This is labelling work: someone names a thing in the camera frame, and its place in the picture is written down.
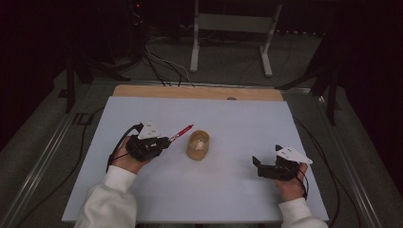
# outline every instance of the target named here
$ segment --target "hand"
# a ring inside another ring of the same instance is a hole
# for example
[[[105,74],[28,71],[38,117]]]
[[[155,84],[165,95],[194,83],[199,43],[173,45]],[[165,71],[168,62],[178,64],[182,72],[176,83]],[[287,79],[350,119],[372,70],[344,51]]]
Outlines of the hand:
[[[303,182],[304,175],[306,170],[308,169],[308,165],[306,163],[301,163],[298,172],[297,178]],[[296,200],[298,198],[303,197],[303,186],[296,179],[291,179],[288,181],[274,180],[277,188],[281,194],[281,197],[284,201]]]
[[[130,136],[127,136],[124,140],[124,142],[122,142],[122,145],[118,148],[118,151],[116,151],[115,157],[114,158],[118,158],[115,161],[112,162],[112,165],[118,166],[120,168],[123,168],[129,172],[132,172],[134,174],[137,174],[139,172],[139,170],[145,166],[147,163],[149,163],[150,161],[137,161],[135,159],[133,159],[127,152],[127,150],[125,149],[125,146],[127,144],[127,142],[130,140]]]

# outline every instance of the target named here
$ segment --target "table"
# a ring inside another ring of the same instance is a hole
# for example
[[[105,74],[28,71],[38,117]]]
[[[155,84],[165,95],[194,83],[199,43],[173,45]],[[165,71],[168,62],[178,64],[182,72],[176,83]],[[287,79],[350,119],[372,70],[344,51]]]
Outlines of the table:
[[[223,100],[227,98],[238,101]],[[76,219],[87,189],[103,178],[116,142],[131,124],[145,118],[167,136],[194,124],[194,130],[210,133],[211,142],[204,160],[192,161],[184,153],[187,138],[182,136],[142,169],[132,188],[138,222],[281,221],[276,186],[259,178],[252,164],[252,156],[273,163],[275,143],[291,144],[304,153],[294,124],[287,124],[292,116],[278,90],[137,85],[119,85],[109,98],[63,221]],[[314,215],[328,219],[311,169],[307,178],[308,205]]]
[[[273,17],[251,17],[251,16],[235,16],[210,14],[199,12],[199,0],[195,0],[195,24],[193,33],[193,49],[190,62],[190,71],[198,71],[199,63],[199,29],[211,30],[230,30],[230,31],[246,31],[266,33],[266,42],[260,47],[260,57],[263,63],[264,75],[272,77],[273,71],[270,66],[267,52],[270,43],[273,39],[273,34],[276,29],[279,13],[281,12],[282,4],[278,4]]]

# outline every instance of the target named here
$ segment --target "white sleeve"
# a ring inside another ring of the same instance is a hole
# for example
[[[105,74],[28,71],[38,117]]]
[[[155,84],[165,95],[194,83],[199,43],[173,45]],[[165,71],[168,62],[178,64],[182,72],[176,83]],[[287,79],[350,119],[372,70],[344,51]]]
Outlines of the white sleeve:
[[[281,228],[325,228],[328,225],[314,217],[304,198],[286,201],[278,205],[282,213]]]
[[[137,202],[129,192],[135,179],[135,174],[110,165],[104,180],[88,191],[74,227],[135,227]]]

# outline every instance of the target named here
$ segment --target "marker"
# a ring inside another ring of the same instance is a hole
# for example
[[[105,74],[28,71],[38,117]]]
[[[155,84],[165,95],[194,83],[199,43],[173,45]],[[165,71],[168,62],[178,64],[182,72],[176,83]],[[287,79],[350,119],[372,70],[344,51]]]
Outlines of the marker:
[[[193,127],[193,124],[187,126],[184,130],[182,130],[181,132],[179,132],[178,134],[176,134],[174,137],[172,137],[171,139],[169,139],[171,142],[174,142],[176,139],[178,139],[181,135],[183,135],[184,133],[186,133],[188,130],[190,130],[190,128]]]

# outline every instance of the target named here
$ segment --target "wooden edge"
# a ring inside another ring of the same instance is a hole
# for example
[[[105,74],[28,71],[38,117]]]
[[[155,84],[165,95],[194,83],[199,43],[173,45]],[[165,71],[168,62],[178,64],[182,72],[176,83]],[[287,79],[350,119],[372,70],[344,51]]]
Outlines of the wooden edge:
[[[115,97],[189,98],[213,100],[283,101],[281,92],[270,88],[118,85]]]

